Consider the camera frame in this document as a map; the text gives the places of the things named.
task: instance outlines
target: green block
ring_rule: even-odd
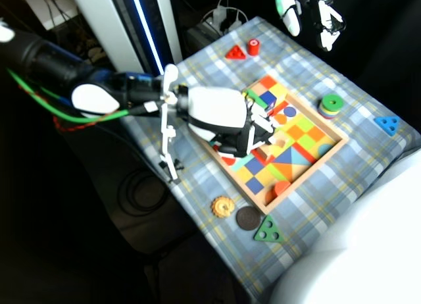
[[[247,156],[239,159],[234,165],[232,165],[231,166],[231,170],[232,171],[237,171],[238,169],[240,169],[242,166],[244,166],[245,164],[247,164],[253,158],[255,158],[253,156],[253,154],[248,154]]]
[[[297,140],[297,143],[308,151],[316,142],[310,136],[303,135]]]
[[[253,99],[258,105],[260,105],[263,109],[266,110],[268,105],[253,90],[247,89],[245,92],[248,97]]]
[[[303,130],[303,132],[308,132],[314,126],[314,124],[305,116],[297,123],[297,126]]]
[[[258,241],[269,241],[271,243],[282,243],[284,237],[281,231],[278,230],[273,218],[268,215],[264,218],[259,230],[255,235],[255,240]]]
[[[273,175],[273,177],[277,179],[277,181],[283,181],[283,180],[288,181],[288,179],[285,178],[284,175],[281,174],[281,172],[278,169],[276,169],[274,165],[269,164],[266,167],[269,170],[269,172]]]

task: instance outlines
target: green triangle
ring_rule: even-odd
[[[284,237],[281,235],[281,231],[278,230],[274,219],[270,215],[267,215],[255,235],[255,240],[282,243]]]

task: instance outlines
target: checkered tablecloth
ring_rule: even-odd
[[[235,44],[245,52],[251,38],[260,41],[258,57],[247,57],[244,61],[224,58]],[[219,195],[231,197],[236,209],[250,203],[195,141],[186,124],[180,119],[170,119],[177,129],[170,151],[186,168],[180,172],[181,182],[170,185],[170,189],[257,301],[265,300],[265,290],[396,158],[421,146],[420,135],[403,121],[398,132],[389,137],[373,119],[394,115],[390,110],[261,18],[248,21],[180,63],[178,68],[179,82],[190,87],[243,89],[270,74],[314,108],[328,93],[336,93],[345,101],[343,110],[332,122],[349,136],[349,143],[270,213],[283,232],[285,243],[253,240],[255,231],[239,228],[235,212],[222,219],[212,214],[210,205]],[[123,123],[160,169],[159,119],[128,117]]]

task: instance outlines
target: blue square block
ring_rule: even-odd
[[[275,106],[276,97],[270,91],[266,91],[265,93],[262,93],[259,96],[259,98],[261,98],[268,105],[266,109],[271,109]]]
[[[263,165],[260,163],[260,161],[257,160],[256,157],[250,160],[247,164],[245,164],[245,166],[253,175],[255,175],[263,169]]]
[[[258,194],[258,192],[263,189],[263,185],[255,178],[252,177],[249,181],[245,183],[245,185],[254,193]]]

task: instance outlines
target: wooden tray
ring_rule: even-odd
[[[277,130],[288,136],[288,142],[284,147],[274,147],[272,161],[262,161],[256,151],[242,159],[223,158],[209,143],[197,139],[238,189],[268,214],[339,151],[348,142],[348,137],[270,76],[255,82],[249,89],[266,101],[268,92],[276,98],[281,97],[274,107],[277,114],[273,114],[273,119],[279,125]],[[274,185],[282,180],[291,185],[276,196]]]

